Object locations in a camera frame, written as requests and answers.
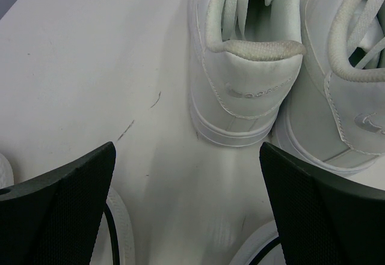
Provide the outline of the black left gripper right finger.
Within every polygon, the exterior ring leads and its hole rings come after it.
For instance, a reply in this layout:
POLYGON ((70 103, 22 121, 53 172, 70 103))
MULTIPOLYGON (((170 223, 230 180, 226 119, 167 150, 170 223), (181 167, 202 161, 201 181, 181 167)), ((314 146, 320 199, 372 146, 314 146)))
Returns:
POLYGON ((264 142, 260 167, 286 264, 384 264, 384 191, 264 142))

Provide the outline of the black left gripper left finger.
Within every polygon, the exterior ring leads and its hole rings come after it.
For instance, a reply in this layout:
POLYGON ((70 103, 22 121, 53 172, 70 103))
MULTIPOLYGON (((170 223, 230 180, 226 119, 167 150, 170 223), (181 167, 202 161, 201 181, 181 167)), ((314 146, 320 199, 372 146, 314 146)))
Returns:
POLYGON ((1 264, 90 264, 106 218, 116 263, 116 225, 106 200, 112 142, 57 169, 1 189, 1 264))

